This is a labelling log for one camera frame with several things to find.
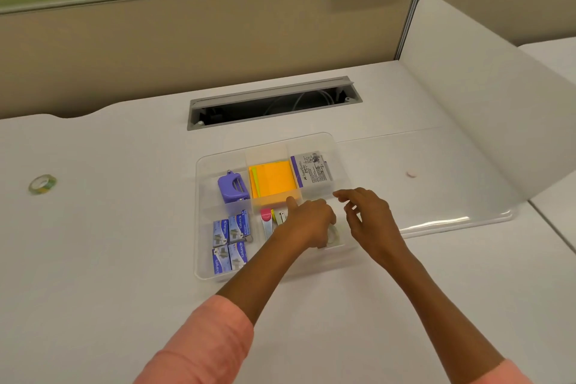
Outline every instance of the hand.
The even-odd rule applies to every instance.
[[[324,199],[306,201],[298,206],[292,196],[286,199],[288,217],[277,230],[285,231],[307,248],[324,248],[328,243],[328,226],[336,223],[336,215]]]
[[[375,262],[390,272],[398,264],[413,258],[400,235],[388,202],[362,187],[338,190],[334,196],[340,202],[348,202],[344,211],[352,237]]]

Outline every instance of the white desk divider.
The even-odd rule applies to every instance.
[[[400,62],[531,198],[576,169],[576,86],[442,0],[421,0]]]

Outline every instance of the pink sleeve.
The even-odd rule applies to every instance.
[[[532,384],[514,363],[504,360],[495,369],[471,384]]]
[[[242,310],[214,295],[194,310],[134,384],[232,383],[253,338],[254,326]]]

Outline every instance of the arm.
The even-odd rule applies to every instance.
[[[334,196],[340,202],[348,202],[344,211],[352,236],[390,273],[414,306],[452,384],[489,378],[487,374],[496,372],[494,369],[500,365],[520,375],[521,379],[513,376],[508,382],[529,382],[513,364],[501,364],[504,358],[500,352],[428,275],[406,246],[386,201],[363,188],[336,191]]]
[[[326,201],[298,206],[256,255],[216,295],[200,305],[152,358],[134,384],[228,384],[240,370],[254,324],[278,283],[307,248],[328,241],[336,215]]]

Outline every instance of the clear plastic container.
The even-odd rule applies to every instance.
[[[267,197],[254,198],[250,189],[248,168],[258,164],[288,161],[292,155],[319,152],[328,163],[331,181],[308,185],[301,189],[287,191]],[[228,170],[240,173],[244,184],[250,191],[250,199],[225,204],[218,187],[218,178]],[[295,139],[262,144],[245,149],[223,152],[202,157],[196,163],[196,236],[194,273],[201,280],[225,281],[235,271],[214,274],[212,265],[212,225],[215,220],[227,219],[229,216],[248,211],[252,242],[245,242],[248,259],[266,242],[264,228],[260,218],[263,208],[285,207],[288,196],[295,198],[299,204],[306,200],[324,198],[329,204],[337,202],[332,192],[350,188],[350,180],[344,169],[338,148],[328,133],[313,134]],[[344,222],[337,224],[337,233],[331,234],[331,241],[324,249],[308,249],[292,265],[288,275],[300,275],[320,272],[344,266],[351,258],[351,250],[356,242],[350,232],[343,227]]]

